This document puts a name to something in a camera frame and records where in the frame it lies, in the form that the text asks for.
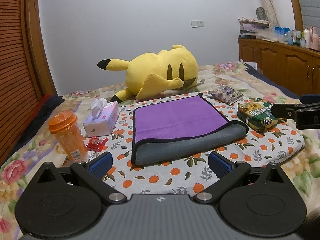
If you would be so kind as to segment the purple and grey towel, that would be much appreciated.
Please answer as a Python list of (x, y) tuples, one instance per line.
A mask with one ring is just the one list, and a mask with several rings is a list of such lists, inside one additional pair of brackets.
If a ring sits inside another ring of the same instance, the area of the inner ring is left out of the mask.
[(228, 120), (202, 94), (133, 111), (132, 158), (149, 165), (207, 152), (240, 140), (248, 126)]

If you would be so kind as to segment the red candy wrapper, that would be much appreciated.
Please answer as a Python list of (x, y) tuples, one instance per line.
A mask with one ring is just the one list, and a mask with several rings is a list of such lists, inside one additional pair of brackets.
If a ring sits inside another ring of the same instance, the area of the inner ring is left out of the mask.
[(88, 151), (101, 152), (107, 142), (108, 138), (99, 139), (98, 137), (92, 137), (86, 144), (86, 148)]

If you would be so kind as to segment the orange print white cloth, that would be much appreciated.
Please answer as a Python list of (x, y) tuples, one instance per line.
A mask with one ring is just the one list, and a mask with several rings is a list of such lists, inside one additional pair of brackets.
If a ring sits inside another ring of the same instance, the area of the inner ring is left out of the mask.
[(90, 159), (95, 162), (87, 166), (89, 172), (127, 197), (133, 193), (194, 195), (218, 181), (231, 164), (244, 161), (256, 168), (264, 168), (268, 163), (281, 164), (305, 145), (297, 131), (278, 124), (264, 134), (250, 129), (243, 139), (212, 151), (155, 165), (132, 164), (133, 111), (178, 99), (171, 96), (121, 106), (114, 132), (108, 136), (103, 151), (91, 154)]

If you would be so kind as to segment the wooden sideboard cabinet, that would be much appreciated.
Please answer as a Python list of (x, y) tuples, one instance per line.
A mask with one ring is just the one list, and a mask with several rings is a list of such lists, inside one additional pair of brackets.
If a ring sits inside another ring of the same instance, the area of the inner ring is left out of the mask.
[(298, 96), (319, 93), (319, 52), (279, 42), (238, 39), (239, 59)]

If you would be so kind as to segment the green instant noodle pack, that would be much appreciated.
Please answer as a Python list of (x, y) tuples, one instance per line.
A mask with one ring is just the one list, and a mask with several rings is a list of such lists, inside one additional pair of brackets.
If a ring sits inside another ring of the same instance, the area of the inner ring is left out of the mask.
[(258, 133), (265, 133), (286, 119), (272, 115), (273, 104), (267, 101), (253, 101), (238, 104), (238, 118)]

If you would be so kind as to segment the orange plastic bottle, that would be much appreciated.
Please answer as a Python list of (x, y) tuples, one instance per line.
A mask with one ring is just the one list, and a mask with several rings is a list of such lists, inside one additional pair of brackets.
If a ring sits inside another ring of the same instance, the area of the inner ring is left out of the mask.
[(87, 148), (78, 126), (78, 117), (72, 111), (63, 111), (52, 117), (48, 122), (48, 130), (71, 161), (87, 159)]

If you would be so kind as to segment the pink tissue box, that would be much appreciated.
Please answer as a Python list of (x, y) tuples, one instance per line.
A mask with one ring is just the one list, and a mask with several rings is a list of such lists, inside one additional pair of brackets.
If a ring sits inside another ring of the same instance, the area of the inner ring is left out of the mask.
[(89, 117), (83, 123), (87, 136), (91, 138), (111, 135), (119, 116), (118, 103), (100, 98), (91, 104), (90, 110)]

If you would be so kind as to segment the purple snack packet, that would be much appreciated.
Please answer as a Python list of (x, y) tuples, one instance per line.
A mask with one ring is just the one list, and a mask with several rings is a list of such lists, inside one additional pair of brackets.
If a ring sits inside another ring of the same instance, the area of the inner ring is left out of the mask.
[(228, 86), (219, 86), (209, 91), (209, 94), (214, 99), (219, 100), (227, 105), (232, 105), (233, 103), (239, 101), (243, 96), (242, 93)]

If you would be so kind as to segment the pink bottle on cabinet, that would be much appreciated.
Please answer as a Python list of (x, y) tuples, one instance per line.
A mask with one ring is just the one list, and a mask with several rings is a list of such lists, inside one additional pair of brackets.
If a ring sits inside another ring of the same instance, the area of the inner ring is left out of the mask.
[(313, 26), (309, 30), (309, 49), (319, 51), (319, 36), (316, 28)]

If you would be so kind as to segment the floral bed sheet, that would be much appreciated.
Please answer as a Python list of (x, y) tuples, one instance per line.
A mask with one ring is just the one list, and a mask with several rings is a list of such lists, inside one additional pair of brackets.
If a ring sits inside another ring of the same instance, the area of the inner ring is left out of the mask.
[[(242, 102), (263, 99), (271, 103), (297, 103), (298, 96), (275, 84), (252, 67), (238, 62), (206, 65), (200, 68), (197, 85), (187, 91), (167, 92), (160, 102), (202, 93), (219, 86), (230, 86), (243, 94)], [(48, 131), (48, 120), (64, 110), (73, 111), (83, 122), (90, 104), (97, 98), (109, 99), (124, 84), (78, 91), (62, 97), (62, 103), (49, 99), (27, 128), (23, 141), (1, 166), (1, 239), (19, 239), (20, 228), (14, 216), (15, 205), (23, 190), (45, 162), (68, 165), (68, 158)], [(181, 160), (152, 166), (132, 166), (132, 112), (134, 100), (123, 102), (114, 133), (104, 150), (113, 155), (113, 166), (103, 181), (130, 196), (140, 194), (194, 195), (217, 181), (207, 164), (208, 153), (198, 153)], [(249, 131), (247, 137), (220, 147), (217, 151), (232, 160), (244, 160), (254, 166), (265, 166), (277, 160), (292, 180), (308, 208), (305, 239), (319, 239), (319, 131), (298, 131), (294, 122), (279, 123), (266, 133)]]

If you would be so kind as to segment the white bottle on cabinet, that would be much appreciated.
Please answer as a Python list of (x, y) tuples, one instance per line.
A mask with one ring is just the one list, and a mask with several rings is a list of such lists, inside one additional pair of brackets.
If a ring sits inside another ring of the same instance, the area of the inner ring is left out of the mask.
[(304, 29), (304, 47), (309, 49), (309, 29)]

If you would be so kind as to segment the stack of papers and books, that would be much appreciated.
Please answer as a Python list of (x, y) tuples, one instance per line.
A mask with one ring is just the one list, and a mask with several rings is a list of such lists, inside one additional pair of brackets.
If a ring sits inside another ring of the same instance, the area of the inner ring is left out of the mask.
[(268, 29), (270, 23), (264, 20), (250, 19), (241, 17), (238, 18), (240, 28), (239, 28), (239, 38), (251, 38), (256, 39), (257, 33)]

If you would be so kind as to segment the yellow Pikachu plush toy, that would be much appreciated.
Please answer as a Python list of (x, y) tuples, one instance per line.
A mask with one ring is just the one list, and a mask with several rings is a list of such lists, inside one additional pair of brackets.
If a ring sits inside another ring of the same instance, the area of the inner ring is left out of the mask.
[(121, 103), (130, 97), (137, 100), (153, 98), (166, 90), (189, 89), (196, 85), (199, 67), (193, 54), (180, 44), (159, 53), (145, 53), (125, 61), (105, 59), (97, 63), (103, 70), (126, 72), (127, 88), (112, 101)]

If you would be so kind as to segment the beige curtain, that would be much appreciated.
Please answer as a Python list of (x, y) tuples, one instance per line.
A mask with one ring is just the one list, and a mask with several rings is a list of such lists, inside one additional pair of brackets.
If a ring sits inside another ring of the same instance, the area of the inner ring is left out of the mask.
[(266, 13), (266, 18), (270, 24), (270, 28), (279, 27), (279, 21), (277, 18), (276, 10), (273, 4), (273, 0), (261, 0), (263, 8)]

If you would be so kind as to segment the white wall switch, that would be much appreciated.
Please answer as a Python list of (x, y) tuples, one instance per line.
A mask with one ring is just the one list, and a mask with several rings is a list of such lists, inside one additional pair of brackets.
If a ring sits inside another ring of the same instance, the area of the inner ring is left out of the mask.
[(191, 21), (192, 28), (204, 28), (204, 21)]

